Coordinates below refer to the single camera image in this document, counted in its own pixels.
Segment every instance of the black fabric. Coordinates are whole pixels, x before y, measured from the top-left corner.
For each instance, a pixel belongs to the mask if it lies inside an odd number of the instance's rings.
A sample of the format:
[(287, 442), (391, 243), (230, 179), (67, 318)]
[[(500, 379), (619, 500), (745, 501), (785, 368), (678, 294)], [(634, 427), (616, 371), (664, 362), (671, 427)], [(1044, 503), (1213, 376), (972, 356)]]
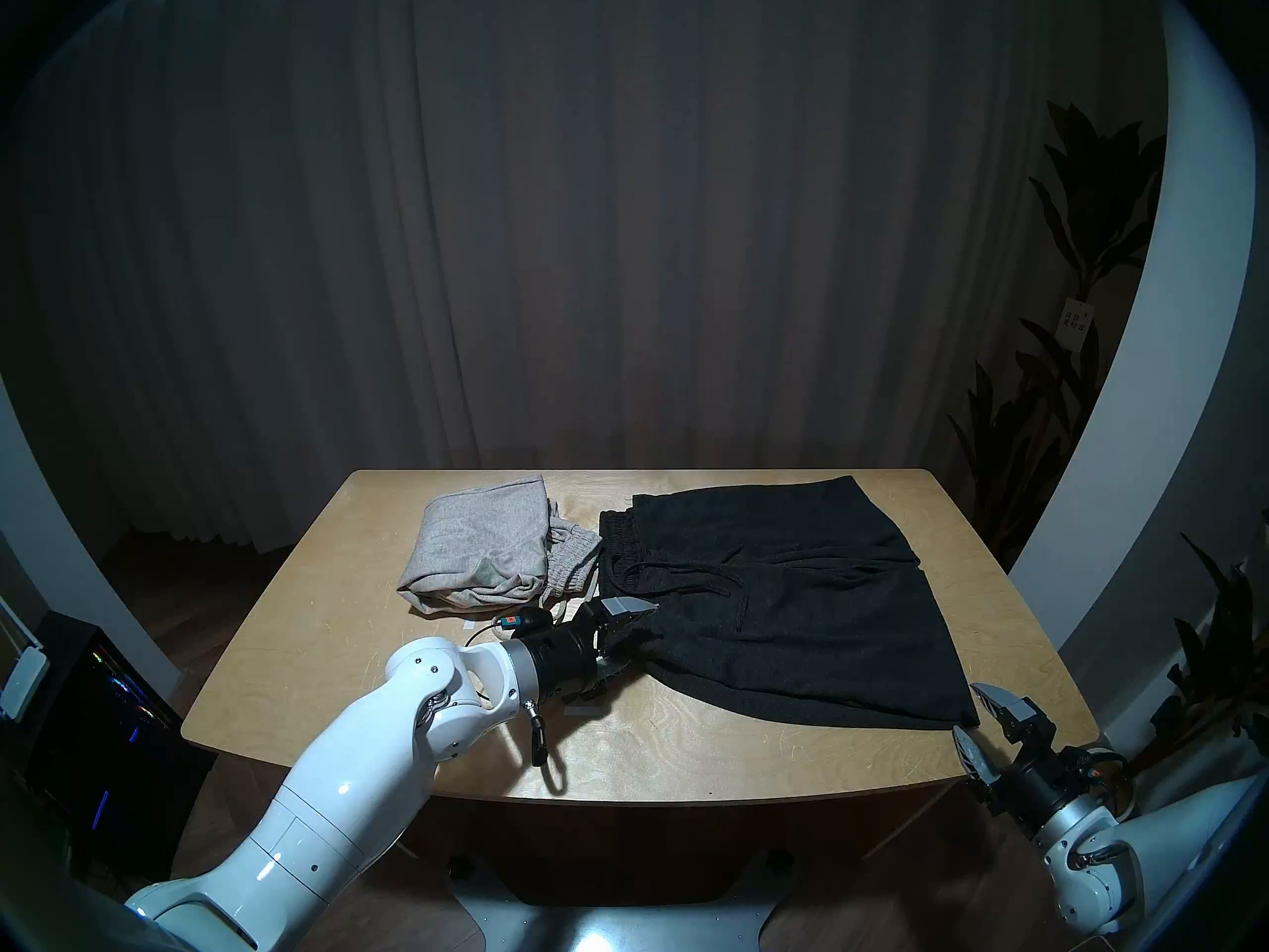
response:
[(599, 533), (600, 593), (660, 605), (623, 651), (671, 689), (779, 722), (977, 725), (916, 555), (853, 477), (636, 495)]

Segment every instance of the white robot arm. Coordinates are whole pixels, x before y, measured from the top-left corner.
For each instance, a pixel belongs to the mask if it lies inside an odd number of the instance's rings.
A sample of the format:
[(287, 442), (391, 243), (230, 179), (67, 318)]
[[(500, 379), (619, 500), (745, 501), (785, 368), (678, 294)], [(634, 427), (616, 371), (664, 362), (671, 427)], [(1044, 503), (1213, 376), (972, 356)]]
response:
[[(1109, 934), (1148, 915), (1255, 778), (1216, 784), (1127, 823), (1089, 788), (1108, 754), (1079, 748), (1052, 750), (1057, 732), (1029, 698), (973, 683), (1018, 757), (997, 768), (961, 727), (953, 727), (970, 787), (994, 814), (1009, 812), (1043, 854), (1053, 878), (1057, 911), (1081, 934)], [(1112, 754), (1110, 758), (1119, 758)]]
[(609, 637), (655, 609), (632, 598), (596, 599), (563, 627), (519, 627), (506, 642), (411, 641), (388, 660), (386, 682), (308, 745), (223, 863), (146, 887), (127, 906), (199, 952), (292, 948), (401, 836), (431, 795), (438, 763), (520, 710), (533, 721), (533, 762), (544, 763), (538, 697), (602, 682), (612, 671)]

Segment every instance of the gray curtain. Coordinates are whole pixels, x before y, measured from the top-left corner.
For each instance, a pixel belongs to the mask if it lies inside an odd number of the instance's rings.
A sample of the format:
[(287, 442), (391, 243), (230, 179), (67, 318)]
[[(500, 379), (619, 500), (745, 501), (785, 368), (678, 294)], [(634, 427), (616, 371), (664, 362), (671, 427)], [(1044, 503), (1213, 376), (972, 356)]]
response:
[(19, 103), (0, 261), (146, 531), (291, 542), (358, 467), (954, 473), (1100, 14), (119, 0)]

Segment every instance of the metal base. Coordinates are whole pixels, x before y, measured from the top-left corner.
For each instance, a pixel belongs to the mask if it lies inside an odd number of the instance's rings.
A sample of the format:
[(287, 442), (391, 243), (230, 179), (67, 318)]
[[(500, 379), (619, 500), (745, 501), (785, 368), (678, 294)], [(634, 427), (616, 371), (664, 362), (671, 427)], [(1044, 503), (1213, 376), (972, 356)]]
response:
[(449, 890), (490, 952), (755, 952), (758, 933), (796, 878), (783, 850), (760, 853), (717, 901), (664, 908), (536, 908), (485, 863), (458, 858)]

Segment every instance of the wooden table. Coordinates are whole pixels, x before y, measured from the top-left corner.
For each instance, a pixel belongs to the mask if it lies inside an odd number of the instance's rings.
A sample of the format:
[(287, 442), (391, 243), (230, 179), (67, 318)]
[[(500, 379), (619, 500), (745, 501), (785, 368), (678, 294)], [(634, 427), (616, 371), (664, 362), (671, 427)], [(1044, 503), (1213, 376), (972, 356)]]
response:
[[(383, 682), (406, 641), (462, 644), (461, 618), (419, 616), (396, 593), (423, 509), (438, 494), (524, 471), (358, 471), (313, 522), (247, 614), (183, 726), (197, 744), (291, 765), (357, 697)], [(934, 477), (919, 470), (546, 471), (563, 517), (595, 528), (634, 494), (731, 484), (797, 484), (850, 473), (902, 529), (930, 580), (971, 682), (1030, 696), (1057, 724), (1055, 746), (1096, 724), (1053, 646)], [(841, 730), (753, 720), (628, 669), (599, 716), (544, 708), (546, 769), (528, 763), (524, 717), (440, 765), (434, 791), (468, 798), (721, 803), (878, 792), (961, 776), (950, 734)], [(982, 726), (1010, 748), (990, 718)]]

